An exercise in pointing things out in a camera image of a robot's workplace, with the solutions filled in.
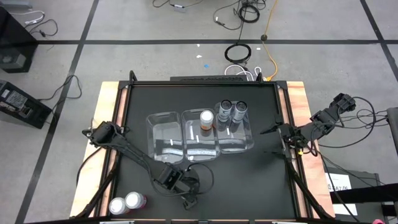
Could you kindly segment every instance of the wooden table frame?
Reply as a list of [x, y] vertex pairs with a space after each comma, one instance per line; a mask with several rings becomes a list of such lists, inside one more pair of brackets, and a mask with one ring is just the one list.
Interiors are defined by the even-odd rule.
[[[290, 121], [290, 117], [293, 118], [294, 125], [296, 126], [307, 124], [310, 122], [309, 118], [311, 117], [311, 113], [303, 82], [287, 82], [286, 85], [287, 86], [285, 87], [287, 87], [287, 90], [279, 88], [279, 97], [284, 121]], [[102, 83], [95, 110], [93, 127], [97, 127], [102, 121], [111, 120], [120, 126], [123, 124], [127, 88], [121, 89], [120, 94], [118, 94], [118, 91], [119, 82]], [[92, 145], [87, 144], [84, 159], [91, 155], [95, 150], [96, 149]], [[109, 172], [115, 162], [116, 151], [112, 150], [108, 154], [108, 156], [110, 156], [109, 164], [107, 164]], [[86, 163], [84, 168], [82, 168], [70, 216], [80, 213], [98, 190], [101, 178], [103, 178], [102, 176], [104, 175], [103, 167], [106, 160], [105, 158], [106, 151], [100, 151]], [[311, 154], [305, 154], [302, 156], [302, 164], [296, 163], [295, 161], [294, 165], [296, 169], [297, 166], [300, 165], [303, 167], [308, 189], [314, 195], [318, 203], [325, 209], [325, 211], [330, 215], [335, 216], [330, 193], [326, 184], [325, 171], [323, 170], [321, 157], [314, 157]], [[305, 199], [297, 185], [296, 191], [300, 216], [308, 217]], [[106, 215], [110, 192], [111, 184], [108, 186], [103, 195], [100, 210], [96, 212], [100, 216]], [[312, 211], [312, 215], [314, 218], [318, 218], [314, 211]]]

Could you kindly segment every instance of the white cap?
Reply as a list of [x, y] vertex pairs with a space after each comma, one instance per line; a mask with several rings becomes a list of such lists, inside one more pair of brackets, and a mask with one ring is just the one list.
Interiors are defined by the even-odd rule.
[[200, 120], [204, 123], [212, 123], [213, 117], [213, 113], [209, 110], [205, 110], [200, 114]]
[[142, 198], [137, 192], [131, 192], [126, 196], [126, 205], [128, 208], [138, 208], [141, 206]]
[[109, 211], [113, 215], [120, 215], [126, 211], [126, 204], [124, 203], [124, 199], [121, 197], [117, 197], [112, 199], [111, 203], [109, 204]]

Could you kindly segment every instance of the concrete floor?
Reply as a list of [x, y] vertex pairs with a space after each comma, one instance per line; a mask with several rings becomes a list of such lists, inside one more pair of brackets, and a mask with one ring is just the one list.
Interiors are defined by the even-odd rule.
[[[181, 4], [196, 0], [175, 0]], [[216, 8], [234, 0], [205, 0], [188, 8], [185, 14], [172, 7], [153, 8], [151, 1], [99, 0], [88, 40], [185, 40], [236, 39], [239, 31], [229, 31], [213, 23]], [[385, 39], [398, 39], [398, 2], [366, 1]], [[80, 40], [93, 0], [35, 0], [34, 10], [45, 11], [47, 19], [58, 22], [59, 32], [50, 40]], [[261, 18], [245, 24], [242, 39], [258, 39], [264, 32], [274, 0], [267, 1]], [[231, 9], [218, 14], [227, 26], [239, 19]], [[16, 17], [19, 21], [30, 20]], [[43, 26], [51, 32], [51, 24]], [[271, 20], [270, 39], [285, 40], [377, 40], [359, 0], [281, 0]], [[168, 80], [171, 76], [222, 75], [229, 65], [224, 58], [227, 44], [84, 45], [75, 75], [83, 96], [67, 100], [53, 136], [40, 179], [34, 191], [25, 222], [66, 219], [75, 193], [76, 172], [83, 160], [87, 140], [80, 134], [92, 117], [103, 81], [126, 80], [134, 70], [139, 80]], [[51, 96], [68, 74], [77, 45], [39, 45], [29, 73], [7, 74], [7, 80], [36, 98]], [[251, 70], [262, 68], [272, 74], [274, 67], [261, 44], [252, 44]], [[398, 45], [388, 45], [398, 57]], [[278, 63], [275, 80], [305, 83], [311, 112], [327, 107], [340, 92], [362, 96], [376, 110], [397, 106], [397, 80], [380, 44], [272, 44], [269, 50]], [[76, 83], [68, 94], [78, 93]], [[58, 99], [46, 102], [49, 106]], [[367, 108], [358, 102], [358, 108]], [[353, 121], [350, 126], [361, 123]], [[15, 223], [22, 200], [42, 150], [49, 124], [41, 130], [0, 121], [0, 217], [2, 223]], [[321, 140], [327, 145], [343, 145], [359, 139], [367, 130], [339, 130]], [[398, 182], [398, 156], [388, 126], [376, 128], [365, 141], [344, 149], [321, 148], [338, 165], [378, 173], [385, 183]]]

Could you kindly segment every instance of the power supply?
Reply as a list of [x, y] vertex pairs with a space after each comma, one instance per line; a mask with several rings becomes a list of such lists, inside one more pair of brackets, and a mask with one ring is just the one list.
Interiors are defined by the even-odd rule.
[[0, 111], [39, 129], [51, 113], [48, 106], [4, 80], [0, 80]]

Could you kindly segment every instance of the clear plastic tray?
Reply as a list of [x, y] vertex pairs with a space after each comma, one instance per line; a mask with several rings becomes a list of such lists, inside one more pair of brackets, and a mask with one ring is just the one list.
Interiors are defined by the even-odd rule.
[[[237, 101], [232, 101], [233, 114], [235, 105]], [[215, 106], [215, 111], [217, 116], [216, 119], [216, 132], [218, 137], [218, 145], [220, 147], [221, 153], [239, 153], [245, 152], [254, 146], [253, 136], [251, 134], [250, 122], [248, 111], [244, 115], [243, 120], [236, 124], [231, 121], [231, 117], [226, 122], [221, 122], [218, 120], [218, 112], [220, 110], [220, 103]]]
[[148, 131], [148, 156], [178, 164], [183, 160], [181, 120], [177, 112], [149, 115], [146, 119]]
[[185, 157], [190, 162], [210, 161], [216, 159], [220, 154], [214, 125], [208, 131], [204, 131], [200, 127], [200, 114], [205, 110], [210, 110], [213, 113], [214, 124], [215, 112], [212, 109], [188, 110], [181, 115]]

